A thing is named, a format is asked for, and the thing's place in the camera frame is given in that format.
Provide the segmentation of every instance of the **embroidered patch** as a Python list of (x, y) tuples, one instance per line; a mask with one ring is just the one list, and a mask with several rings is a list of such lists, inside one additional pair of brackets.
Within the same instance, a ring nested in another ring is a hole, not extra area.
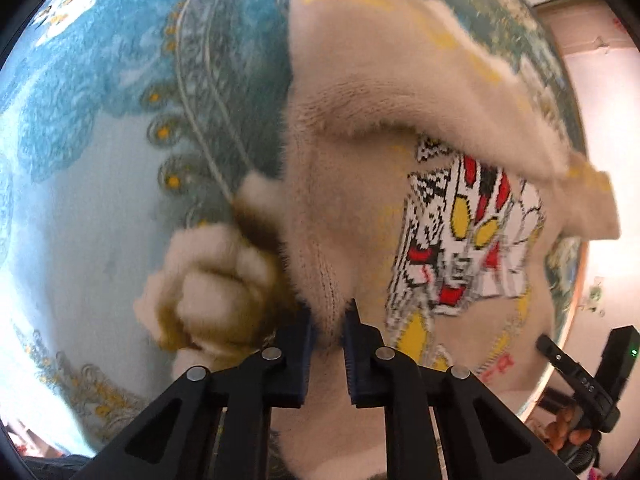
[(433, 316), (458, 316), (484, 298), (520, 298), (515, 316), (476, 370), (481, 374), (497, 365), (526, 321), (526, 258), (544, 215), (532, 184), (512, 185), (503, 170), (429, 139), (417, 149), (418, 160), (445, 154), (454, 155), (448, 168), (408, 177), (411, 194), (405, 199), (386, 325), (398, 349), (423, 366), (444, 367), (452, 364), (450, 356), (444, 348), (441, 355), (430, 348)]

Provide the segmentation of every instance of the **metal screw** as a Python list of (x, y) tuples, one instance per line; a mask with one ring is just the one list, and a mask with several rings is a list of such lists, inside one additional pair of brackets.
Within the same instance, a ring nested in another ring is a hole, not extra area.
[(466, 366), (453, 366), (451, 367), (451, 375), (457, 379), (466, 379), (471, 375), (471, 372)]
[(383, 361), (389, 361), (396, 357), (396, 351), (388, 346), (381, 346), (376, 350), (376, 357)]
[(282, 350), (276, 348), (275, 346), (270, 346), (269, 348), (265, 348), (262, 351), (262, 358), (267, 361), (275, 361), (276, 359), (280, 359), (282, 357)]
[(207, 376), (207, 369), (204, 366), (192, 366), (187, 370), (187, 379), (197, 383)]

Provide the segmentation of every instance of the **yellow dot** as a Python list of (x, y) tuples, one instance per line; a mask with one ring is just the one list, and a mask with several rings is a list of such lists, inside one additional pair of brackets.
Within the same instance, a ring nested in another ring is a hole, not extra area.
[(98, 406), (95, 409), (95, 414), (100, 418), (106, 418), (110, 413), (111, 413), (111, 409), (108, 406), (105, 406), (104, 404)]
[(180, 178), (175, 175), (171, 175), (167, 177), (166, 184), (171, 189), (178, 189), (180, 187)]
[(451, 232), (456, 240), (464, 240), (471, 223), (471, 211), (465, 197), (457, 195), (451, 213)]
[(158, 139), (165, 140), (169, 137), (170, 133), (171, 130), (168, 126), (162, 126), (162, 128), (158, 130)]
[(491, 218), (490, 220), (487, 220), (484, 224), (482, 224), (478, 228), (478, 231), (476, 231), (476, 238), (474, 240), (476, 249), (487, 247), (489, 242), (494, 238), (497, 231), (498, 220), (495, 218)]
[(409, 325), (407, 325), (406, 330), (404, 330), (402, 337), (398, 341), (397, 348), (415, 362), (419, 362), (422, 349), (426, 343), (427, 331), (422, 326), (422, 316), (419, 312), (414, 312)]

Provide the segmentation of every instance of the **paisley pattern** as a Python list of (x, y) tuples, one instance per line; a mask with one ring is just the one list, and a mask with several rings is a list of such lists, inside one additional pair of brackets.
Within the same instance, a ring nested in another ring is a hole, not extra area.
[(158, 110), (147, 139), (184, 141), (159, 170), (169, 195), (187, 195), (187, 226), (226, 219), (251, 170), (276, 177), (290, 82), (288, 0), (180, 0), (161, 50), (175, 79), (152, 84), (141, 100)]
[[(57, 1), (48, 2), (45, 10), (51, 9), (39, 13), (27, 31), (27, 38), (38, 37), (39, 46), (16, 67), (14, 83), (0, 105), (0, 112), (5, 112), (16, 101), (21, 104), (17, 161), (34, 182), (78, 160), (92, 142), (99, 110), (115, 117), (139, 113), (135, 96), (150, 78), (171, 73), (168, 60), (148, 47), (154, 35), (162, 34), (161, 29), (149, 28), (148, 13), (167, 15), (176, 0), (148, 2), (151, 8), (146, 11), (140, 8), (144, 0), (95, 0), (73, 15), (61, 7), (68, 0)], [(130, 12), (132, 7), (138, 12)], [(114, 35), (116, 23), (103, 23), (114, 14), (127, 16), (128, 39)], [(65, 27), (59, 34), (49, 33), (61, 25)], [(123, 72), (141, 68), (141, 74), (123, 80)], [(18, 92), (25, 89), (22, 102)]]
[(148, 400), (113, 384), (100, 368), (75, 370), (64, 352), (50, 354), (38, 330), (24, 334), (14, 327), (22, 349), (37, 366), (36, 378), (62, 397), (84, 422), (95, 447), (108, 443), (146, 406)]

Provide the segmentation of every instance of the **red pattern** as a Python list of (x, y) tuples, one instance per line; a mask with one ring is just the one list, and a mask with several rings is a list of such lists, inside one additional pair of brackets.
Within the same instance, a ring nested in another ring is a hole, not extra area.
[(508, 352), (505, 352), (491, 367), (487, 368), (487, 370), (480, 374), (480, 380), (484, 384), (488, 384), (496, 374), (505, 373), (514, 364), (515, 362), (513, 361), (512, 355)]
[(409, 247), (409, 251), (407, 253), (407, 258), (412, 264), (425, 264), (431, 258), (433, 254), (433, 249), (428, 248), (425, 250), (420, 250), (417, 247)]
[(455, 306), (465, 293), (466, 286), (454, 288), (452, 286), (443, 285), (440, 289), (440, 304)]
[(500, 179), (500, 187), (498, 188), (498, 196), (495, 199), (495, 208), (498, 211), (500, 211), (504, 203), (507, 202), (507, 199), (510, 193), (511, 193), (511, 184), (509, 183), (509, 179), (507, 178), (507, 175), (503, 172), (502, 177)]
[(431, 283), (431, 280), (433, 280), (433, 273), (431, 272), (429, 266), (423, 265), (421, 271), (422, 275), (424, 276), (425, 282)]
[(500, 241), (497, 241), (494, 246), (489, 250), (484, 258), (485, 269), (498, 270), (500, 268), (500, 260), (498, 254), (500, 253)]
[(484, 195), (482, 195), (478, 200), (478, 208), (476, 208), (476, 220), (475, 220), (476, 225), (478, 225), (478, 223), (484, 217), (484, 213), (486, 213), (486, 206), (488, 203), (489, 203), (489, 197)]
[(470, 156), (464, 156), (465, 163), (465, 182), (471, 187), (476, 182), (476, 162)]

